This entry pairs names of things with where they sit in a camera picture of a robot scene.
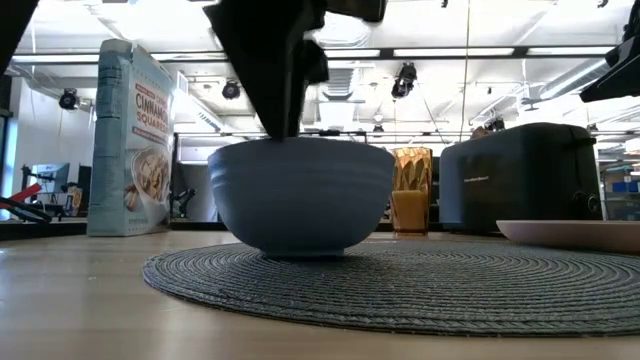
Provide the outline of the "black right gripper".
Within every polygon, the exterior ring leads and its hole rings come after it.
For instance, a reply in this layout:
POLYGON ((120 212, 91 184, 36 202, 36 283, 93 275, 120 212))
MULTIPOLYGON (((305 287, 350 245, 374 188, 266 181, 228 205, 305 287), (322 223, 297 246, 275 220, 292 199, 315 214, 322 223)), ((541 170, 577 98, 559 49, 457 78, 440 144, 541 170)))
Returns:
MULTIPOLYGON (((639 0, 635 0, 629 11, 628 22, 623 27, 621 43, 605 54, 607 63, 617 63, 621 45, 639 34, 639 0)), ((639 96, 639 56, 621 60, 609 72, 580 93, 584 103, 639 96)))

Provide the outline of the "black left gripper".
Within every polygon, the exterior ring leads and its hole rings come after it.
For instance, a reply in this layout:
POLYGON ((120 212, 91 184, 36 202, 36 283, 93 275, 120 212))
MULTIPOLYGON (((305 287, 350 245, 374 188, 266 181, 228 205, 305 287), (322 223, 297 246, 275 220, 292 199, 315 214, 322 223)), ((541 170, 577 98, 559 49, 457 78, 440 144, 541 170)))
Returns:
MULTIPOLYGON (((212 27, 266 26, 270 22, 303 29, 324 25, 326 13, 380 23, 387 0, 220 0, 203 8, 212 27)), ((219 40, 249 96, 263 128, 274 140, 296 137, 306 89, 329 80, 325 51, 303 34, 273 34, 236 29, 219 40)))

